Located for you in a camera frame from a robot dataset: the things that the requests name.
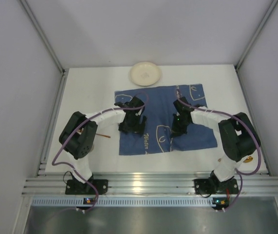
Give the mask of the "blue cloth placemat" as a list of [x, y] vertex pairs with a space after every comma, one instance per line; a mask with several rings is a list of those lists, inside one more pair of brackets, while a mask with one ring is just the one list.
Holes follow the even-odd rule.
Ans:
[[172, 151], [193, 151], [217, 147], [217, 140], [211, 129], [202, 125], [190, 124], [187, 133], [171, 138], [176, 90], [186, 97], [191, 105], [206, 106], [202, 84], [159, 86], [154, 88], [115, 91], [115, 101], [125, 103], [138, 96], [147, 104], [144, 116], [147, 117], [142, 136], [133, 133], [121, 133], [119, 154], [121, 156], [168, 153]]

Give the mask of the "cream ceramic plate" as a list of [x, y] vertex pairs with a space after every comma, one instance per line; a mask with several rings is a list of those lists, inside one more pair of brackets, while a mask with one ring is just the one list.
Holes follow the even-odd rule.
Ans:
[[130, 80], [139, 86], [150, 86], [162, 77], [160, 67], [151, 62], [139, 62], [133, 65], [129, 72]]

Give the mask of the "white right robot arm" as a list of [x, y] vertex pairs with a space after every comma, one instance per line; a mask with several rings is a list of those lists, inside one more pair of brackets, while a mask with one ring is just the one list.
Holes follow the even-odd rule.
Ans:
[[208, 178], [215, 190], [233, 179], [245, 157], [254, 151], [260, 156], [260, 138], [245, 113], [230, 115], [200, 105], [191, 106], [185, 97], [177, 99], [173, 105], [177, 113], [173, 115], [172, 137], [186, 134], [190, 124], [202, 125], [220, 135], [224, 155]]

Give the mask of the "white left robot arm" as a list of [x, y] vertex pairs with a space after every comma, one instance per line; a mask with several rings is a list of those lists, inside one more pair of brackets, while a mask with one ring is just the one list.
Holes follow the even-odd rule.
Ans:
[[124, 134], [142, 136], [147, 121], [147, 117], [143, 115], [145, 105], [140, 98], [134, 96], [128, 102], [117, 102], [94, 114], [74, 112], [58, 138], [61, 148], [52, 165], [67, 165], [76, 181], [90, 184], [93, 173], [88, 154], [92, 151], [97, 131], [117, 124], [118, 131]]

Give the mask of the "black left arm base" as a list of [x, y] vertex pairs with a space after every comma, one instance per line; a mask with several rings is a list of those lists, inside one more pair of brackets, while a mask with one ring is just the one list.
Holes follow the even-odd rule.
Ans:
[[[96, 188], [99, 195], [103, 195], [108, 191], [108, 180], [92, 179], [91, 184]], [[69, 179], [66, 182], [66, 195], [96, 195], [95, 189], [87, 183], [79, 182], [76, 179]]]

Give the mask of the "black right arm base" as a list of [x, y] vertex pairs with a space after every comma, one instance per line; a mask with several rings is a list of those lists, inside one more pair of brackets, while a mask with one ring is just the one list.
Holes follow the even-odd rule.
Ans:
[[197, 195], [226, 195], [227, 193], [237, 194], [239, 186], [236, 179], [231, 179], [226, 182], [213, 182], [208, 178], [200, 178], [194, 180], [195, 194]]

